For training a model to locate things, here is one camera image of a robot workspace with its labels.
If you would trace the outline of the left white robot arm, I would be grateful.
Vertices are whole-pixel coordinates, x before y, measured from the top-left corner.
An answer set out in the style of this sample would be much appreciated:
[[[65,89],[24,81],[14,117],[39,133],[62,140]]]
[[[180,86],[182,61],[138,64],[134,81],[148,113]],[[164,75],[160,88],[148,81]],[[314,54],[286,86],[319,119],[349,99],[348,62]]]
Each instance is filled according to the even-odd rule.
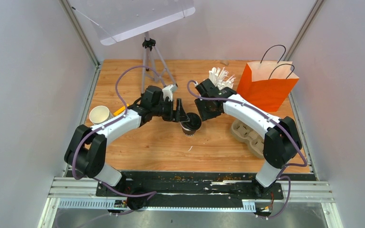
[[[83,176],[97,179],[108,185],[115,196],[126,192],[125,176],[105,162],[106,148],[123,134],[137,129],[154,116],[166,122],[188,122],[190,119],[183,109],[180,98],[173,99],[177,85],[161,89],[148,86],[141,97],[120,114],[99,125],[78,126],[72,136],[64,161]]]

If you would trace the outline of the black paper coffee cup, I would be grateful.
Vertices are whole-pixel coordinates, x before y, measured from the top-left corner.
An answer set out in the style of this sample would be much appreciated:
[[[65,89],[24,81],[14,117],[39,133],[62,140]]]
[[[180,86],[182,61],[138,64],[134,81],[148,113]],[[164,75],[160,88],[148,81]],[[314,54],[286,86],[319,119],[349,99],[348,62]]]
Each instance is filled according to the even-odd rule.
[[[200,129],[201,125],[201,123],[191,124],[189,122],[183,122],[181,123],[181,128],[186,136],[192,136],[196,133],[197,130]]]

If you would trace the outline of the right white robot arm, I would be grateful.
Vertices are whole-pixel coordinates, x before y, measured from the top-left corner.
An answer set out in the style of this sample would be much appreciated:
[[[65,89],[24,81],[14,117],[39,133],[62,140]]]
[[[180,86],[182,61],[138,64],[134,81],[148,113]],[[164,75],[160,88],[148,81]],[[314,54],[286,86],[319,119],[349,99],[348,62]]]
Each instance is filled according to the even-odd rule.
[[[256,197],[265,198],[288,162],[301,154],[302,144],[295,121],[288,116],[279,118],[264,112],[235,90],[219,89],[210,79],[193,83],[198,91],[195,104],[203,122],[227,114],[249,126],[264,141],[265,162],[256,174],[252,191]]]

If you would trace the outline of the black cup lid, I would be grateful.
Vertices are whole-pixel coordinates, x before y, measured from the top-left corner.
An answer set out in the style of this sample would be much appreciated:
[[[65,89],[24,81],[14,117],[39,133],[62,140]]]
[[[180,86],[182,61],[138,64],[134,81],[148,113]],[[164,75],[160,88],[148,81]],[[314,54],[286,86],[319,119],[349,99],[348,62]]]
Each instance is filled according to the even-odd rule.
[[[184,129],[188,129],[190,131],[197,131],[198,129],[200,129],[202,125],[202,120],[200,116],[192,112],[187,113],[187,116],[189,117],[189,121],[181,122],[181,126]]]

